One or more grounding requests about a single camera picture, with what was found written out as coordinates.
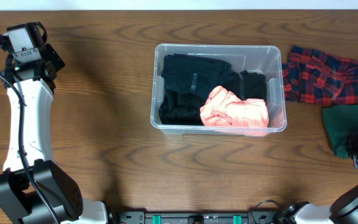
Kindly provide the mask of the green garment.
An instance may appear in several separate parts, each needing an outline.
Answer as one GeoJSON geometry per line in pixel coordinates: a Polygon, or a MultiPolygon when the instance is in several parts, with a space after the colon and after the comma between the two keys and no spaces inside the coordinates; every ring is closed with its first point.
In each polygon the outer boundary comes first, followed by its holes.
{"type": "Polygon", "coordinates": [[[322,109],[324,130],[334,155],[349,157],[350,134],[358,133],[358,105],[334,105],[322,109]]]}

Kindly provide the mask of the red plaid flannel shirt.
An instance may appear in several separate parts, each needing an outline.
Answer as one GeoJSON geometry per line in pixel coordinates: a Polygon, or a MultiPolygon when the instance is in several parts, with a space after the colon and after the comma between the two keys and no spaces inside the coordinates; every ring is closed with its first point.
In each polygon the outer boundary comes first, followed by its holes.
{"type": "Polygon", "coordinates": [[[286,100],[358,105],[358,60],[294,46],[282,68],[286,100]]]}

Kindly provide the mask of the black jeans with zipper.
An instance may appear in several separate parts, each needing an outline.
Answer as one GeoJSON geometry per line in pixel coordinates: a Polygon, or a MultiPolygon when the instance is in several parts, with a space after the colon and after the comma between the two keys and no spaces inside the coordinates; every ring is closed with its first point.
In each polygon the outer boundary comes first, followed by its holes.
{"type": "Polygon", "coordinates": [[[158,115],[162,124],[202,126],[200,108],[204,103],[196,95],[165,90],[158,115]]]}

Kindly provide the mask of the pink garment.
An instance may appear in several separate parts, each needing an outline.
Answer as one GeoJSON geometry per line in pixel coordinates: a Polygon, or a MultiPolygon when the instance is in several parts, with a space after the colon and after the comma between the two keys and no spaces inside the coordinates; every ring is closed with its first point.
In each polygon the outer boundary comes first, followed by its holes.
{"type": "Polygon", "coordinates": [[[200,108],[205,126],[266,128],[269,112],[263,99],[241,100],[223,86],[217,86],[200,108]]]}

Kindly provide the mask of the dark garment with tape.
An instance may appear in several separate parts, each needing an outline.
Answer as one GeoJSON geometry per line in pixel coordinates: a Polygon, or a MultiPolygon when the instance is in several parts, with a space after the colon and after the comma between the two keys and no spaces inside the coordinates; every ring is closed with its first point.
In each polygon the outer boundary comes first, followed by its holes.
{"type": "Polygon", "coordinates": [[[162,78],[167,90],[194,94],[207,100],[212,90],[234,78],[232,65],[223,60],[173,54],[163,59],[162,78]]]}

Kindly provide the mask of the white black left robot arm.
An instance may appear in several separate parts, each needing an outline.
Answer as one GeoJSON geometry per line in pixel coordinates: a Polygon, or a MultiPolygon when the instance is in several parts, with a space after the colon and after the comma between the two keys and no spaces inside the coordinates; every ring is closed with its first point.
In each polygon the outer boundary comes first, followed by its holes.
{"type": "Polygon", "coordinates": [[[9,150],[0,174],[0,208],[12,223],[113,223],[103,201],[83,198],[54,161],[50,108],[63,60],[50,44],[10,54],[0,79],[11,104],[9,150]]]}

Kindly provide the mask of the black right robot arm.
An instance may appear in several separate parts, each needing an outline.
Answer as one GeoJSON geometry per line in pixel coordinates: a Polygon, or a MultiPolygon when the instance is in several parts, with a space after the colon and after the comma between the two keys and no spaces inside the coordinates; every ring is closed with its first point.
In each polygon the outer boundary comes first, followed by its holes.
{"type": "MultiPolygon", "coordinates": [[[[349,155],[358,168],[358,132],[348,135],[349,155]]],[[[290,205],[277,215],[277,223],[358,224],[358,185],[340,196],[331,206],[309,202],[290,205]]]]}

